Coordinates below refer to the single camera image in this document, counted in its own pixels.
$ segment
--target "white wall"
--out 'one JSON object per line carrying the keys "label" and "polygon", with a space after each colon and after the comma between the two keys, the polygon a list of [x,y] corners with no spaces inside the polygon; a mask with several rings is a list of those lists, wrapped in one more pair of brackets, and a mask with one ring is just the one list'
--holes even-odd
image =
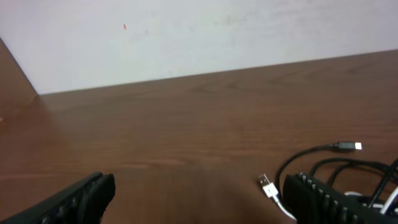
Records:
{"label": "white wall", "polygon": [[0,0],[0,36],[43,94],[398,49],[398,1]]}

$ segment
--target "wooden desk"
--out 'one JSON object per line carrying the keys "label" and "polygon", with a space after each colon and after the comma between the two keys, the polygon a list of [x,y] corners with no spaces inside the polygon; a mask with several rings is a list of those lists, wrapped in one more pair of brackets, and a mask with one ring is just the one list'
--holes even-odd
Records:
{"label": "wooden desk", "polygon": [[[42,96],[0,124],[0,219],[98,170],[116,177],[103,223],[291,223],[257,176],[351,139],[364,151],[287,172],[398,157],[398,50]],[[335,188],[370,194],[359,172]]]}

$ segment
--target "usb connector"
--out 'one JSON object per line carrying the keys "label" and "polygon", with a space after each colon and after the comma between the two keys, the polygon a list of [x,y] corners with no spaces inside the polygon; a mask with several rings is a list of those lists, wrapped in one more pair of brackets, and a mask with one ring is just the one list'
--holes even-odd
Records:
{"label": "usb connector", "polygon": [[333,151],[336,152],[353,152],[355,150],[362,150],[362,143],[360,142],[337,142],[332,145]]}
{"label": "usb connector", "polygon": [[272,198],[274,202],[278,205],[278,207],[282,210],[282,212],[284,212],[289,218],[296,220],[296,218],[283,207],[278,199],[278,190],[276,189],[274,183],[270,182],[265,174],[259,176],[259,183],[264,193],[266,193],[267,197]]}
{"label": "usb connector", "polygon": [[266,193],[267,197],[271,198],[278,195],[278,190],[276,189],[274,183],[270,182],[265,174],[259,176],[259,182],[261,184],[262,190],[264,191],[264,193]]}

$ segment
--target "white cable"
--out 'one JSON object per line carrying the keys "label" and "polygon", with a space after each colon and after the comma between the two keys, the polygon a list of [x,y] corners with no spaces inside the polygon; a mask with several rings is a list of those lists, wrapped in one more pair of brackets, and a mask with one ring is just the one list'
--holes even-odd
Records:
{"label": "white cable", "polygon": [[296,218],[290,212],[288,212],[285,209],[285,207],[282,205],[282,203],[279,201],[278,199],[279,192],[276,189],[274,183],[270,182],[265,174],[259,176],[259,181],[264,193],[266,193],[266,195],[269,198],[272,198],[274,200],[274,202],[278,205],[278,207],[282,210],[282,212],[285,213],[285,215],[296,221]]}
{"label": "white cable", "polygon": [[281,204],[281,202],[278,200],[278,201],[275,201],[275,203],[278,205],[278,207],[282,210],[282,212],[283,213],[285,213],[285,215],[287,215],[289,218],[291,218],[291,219],[293,219],[293,220],[295,220],[296,221],[296,218],[290,213],[290,212],[288,212],[285,208],[284,208],[284,206]]}
{"label": "white cable", "polygon": [[396,196],[398,195],[398,187],[391,193],[390,197],[388,197],[386,203],[383,208],[380,210],[381,214],[385,214],[387,209],[390,207]]}
{"label": "white cable", "polygon": [[[353,191],[345,192],[344,194],[345,194],[345,195],[352,195],[352,196],[362,196],[361,193],[353,192]],[[373,204],[373,208],[382,209],[383,207],[384,207],[384,205],[383,205],[383,204],[380,204],[380,203],[375,203],[375,204]],[[394,212],[398,215],[398,208],[396,208],[396,209],[394,210]]]}
{"label": "white cable", "polygon": [[358,193],[358,192],[345,192],[344,194],[345,194],[345,195],[362,196],[362,194],[361,194],[361,193]]}

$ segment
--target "black object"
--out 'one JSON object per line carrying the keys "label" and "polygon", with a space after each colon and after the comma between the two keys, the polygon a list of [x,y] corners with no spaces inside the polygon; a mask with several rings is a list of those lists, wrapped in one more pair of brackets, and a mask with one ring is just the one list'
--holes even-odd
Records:
{"label": "black object", "polygon": [[0,224],[99,224],[115,190],[113,174],[95,172]]}
{"label": "black object", "polygon": [[382,215],[303,173],[287,175],[283,193],[298,224],[398,222],[398,218]]}

